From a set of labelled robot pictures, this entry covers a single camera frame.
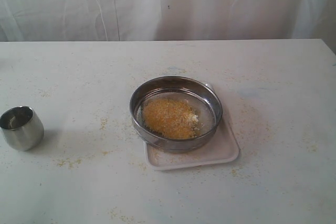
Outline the yellow millet grain pile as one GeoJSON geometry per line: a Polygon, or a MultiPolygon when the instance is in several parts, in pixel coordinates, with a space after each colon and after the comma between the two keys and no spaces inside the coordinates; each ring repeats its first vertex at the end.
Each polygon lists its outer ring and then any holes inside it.
{"type": "Polygon", "coordinates": [[[143,107],[142,117],[149,130],[165,138],[186,140],[197,137],[198,115],[184,101],[153,99],[143,107]]]}

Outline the white square plastic tray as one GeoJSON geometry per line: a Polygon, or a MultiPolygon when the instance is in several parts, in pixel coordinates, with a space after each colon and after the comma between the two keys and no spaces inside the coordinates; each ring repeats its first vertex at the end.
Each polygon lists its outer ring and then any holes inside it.
{"type": "MultiPolygon", "coordinates": [[[[205,130],[206,120],[210,120],[209,109],[201,101],[188,94],[183,93],[161,93],[150,99],[168,98],[174,100],[184,100],[196,109],[198,121],[205,130]]],[[[144,154],[147,164],[154,170],[173,170],[204,165],[223,164],[234,161],[240,152],[239,145],[234,137],[231,127],[231,117],[229,110],[222,98],[220,98],[223,116],[216,133],[211,140],[198,149],[189,152],[167,152],[155,148],[144,142],[144,154]]]]}

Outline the round steel mesh sieve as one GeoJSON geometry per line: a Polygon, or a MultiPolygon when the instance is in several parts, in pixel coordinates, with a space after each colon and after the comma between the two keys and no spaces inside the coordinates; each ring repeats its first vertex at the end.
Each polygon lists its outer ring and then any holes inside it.
{"type": "Polygon", "coordinates": [[[144,142],[170,153],[204,146],[223,118],[222,104],[211,88],[180,76],[143,83],[132,94],[129,109],[144,142]]]}

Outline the white backdrop curtain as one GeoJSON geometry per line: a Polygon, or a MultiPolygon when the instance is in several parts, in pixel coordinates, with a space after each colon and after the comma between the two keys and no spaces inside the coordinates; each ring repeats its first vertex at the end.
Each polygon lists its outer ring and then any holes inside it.
{"type": "Polygon", "coordinates": [[[2,41],[334,35],[335,0],[1,0],[2,41]]]}

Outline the stainless steel cup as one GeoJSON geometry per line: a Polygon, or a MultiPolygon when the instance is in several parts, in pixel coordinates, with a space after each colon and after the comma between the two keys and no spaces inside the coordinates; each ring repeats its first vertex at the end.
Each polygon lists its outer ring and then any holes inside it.
{"type": "Polygon", "coordinates": [[[17,106],[1,115],[1,132],[7,144],[18,151],[28,151],[44,137],[44,126],[29,106],[17,106]]]}

